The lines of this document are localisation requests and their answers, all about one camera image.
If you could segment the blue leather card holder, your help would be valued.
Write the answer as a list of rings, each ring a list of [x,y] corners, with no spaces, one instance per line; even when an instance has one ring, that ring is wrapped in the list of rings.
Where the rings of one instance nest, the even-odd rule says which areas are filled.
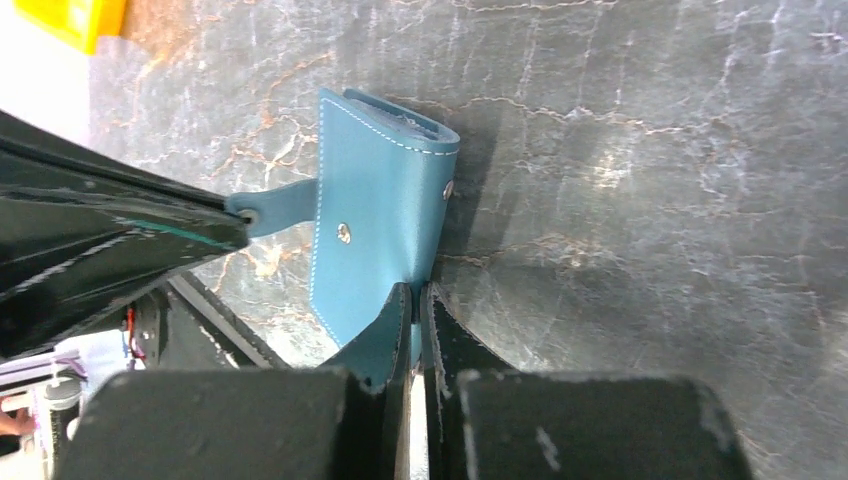
[[[402,321],[376,319],[392,288],[418,292],[429,279],[453,191],[459,135],[385,99],[348,89],[319,95],[318,172],[225,203],[263,237],[314,226],[310,303],[342,363],[379,381],[395,361]]]

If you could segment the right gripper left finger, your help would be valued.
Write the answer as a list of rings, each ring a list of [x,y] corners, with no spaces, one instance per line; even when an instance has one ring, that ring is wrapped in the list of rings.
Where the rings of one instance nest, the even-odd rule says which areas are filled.
[[[404,448],[412,299],[312,369],[159,370],[108,380],[63,479],[391,479]]]

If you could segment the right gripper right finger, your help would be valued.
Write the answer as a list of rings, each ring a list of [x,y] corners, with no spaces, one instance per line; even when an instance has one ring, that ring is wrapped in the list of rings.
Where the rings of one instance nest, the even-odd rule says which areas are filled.
[[[523,372],[421,293],[433,479],[748,479],[724,405],[679,375]]]

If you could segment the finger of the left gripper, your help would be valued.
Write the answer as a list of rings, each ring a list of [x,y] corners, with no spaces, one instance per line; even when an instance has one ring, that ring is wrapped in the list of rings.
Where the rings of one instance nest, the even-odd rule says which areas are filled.
[[[48,350],[247,244],[220,196],[2,115],[3,360]]]

